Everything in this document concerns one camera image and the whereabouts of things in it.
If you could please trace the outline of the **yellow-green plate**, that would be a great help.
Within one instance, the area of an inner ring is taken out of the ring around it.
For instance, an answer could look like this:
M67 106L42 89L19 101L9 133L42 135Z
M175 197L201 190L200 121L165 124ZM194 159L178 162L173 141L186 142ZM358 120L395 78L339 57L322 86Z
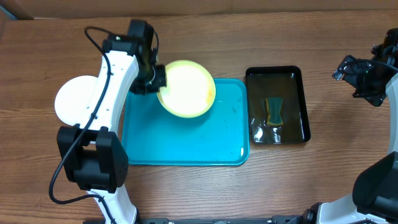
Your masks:
M176 60L165 66L166 86L157 93L160 104L180 118L205 114L216 96L215 81L209 71L190 60Z

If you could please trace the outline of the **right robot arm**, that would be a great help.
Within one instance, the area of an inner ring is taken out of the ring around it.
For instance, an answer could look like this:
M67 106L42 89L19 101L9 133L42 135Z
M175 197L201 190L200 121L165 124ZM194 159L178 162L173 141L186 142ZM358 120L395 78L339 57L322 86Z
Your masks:
M347 55L333 73L354 87L353 97L373 106L389 101L390 139L387 156L360 173L351 194L318 202L291 223L397 223L397 29L387 31L371 59Z

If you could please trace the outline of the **green yellow sponge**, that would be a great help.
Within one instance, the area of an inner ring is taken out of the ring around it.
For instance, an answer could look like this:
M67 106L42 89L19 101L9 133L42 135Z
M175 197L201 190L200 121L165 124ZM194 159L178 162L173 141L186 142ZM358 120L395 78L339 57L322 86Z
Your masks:
M282 126L284 124L281 111L282 111L283 99L281 97L269 97L266 98L267 108L267 121L268 126Z

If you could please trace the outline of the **white plate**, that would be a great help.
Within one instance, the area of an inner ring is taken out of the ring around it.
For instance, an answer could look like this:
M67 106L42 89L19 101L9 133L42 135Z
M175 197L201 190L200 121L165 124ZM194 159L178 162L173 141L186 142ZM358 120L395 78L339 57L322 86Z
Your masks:
M98 78L91 75L75 77L59 89L55 97L55 113L58 118L73 126L86 107Z

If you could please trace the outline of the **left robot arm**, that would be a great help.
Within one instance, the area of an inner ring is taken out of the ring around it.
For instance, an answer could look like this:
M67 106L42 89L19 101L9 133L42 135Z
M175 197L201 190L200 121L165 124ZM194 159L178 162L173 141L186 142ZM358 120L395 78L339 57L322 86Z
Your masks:
M119 119L129 93L157 93L166 84L157 63L159 38L146 21L132 20L127 34L108 32L97 49L98 76L66 82L58 91L55 111L63 121L57 133L61 161L55 173L66 173L93 198L104 223L139 223L139 212L125 186L128 156L118 138Z

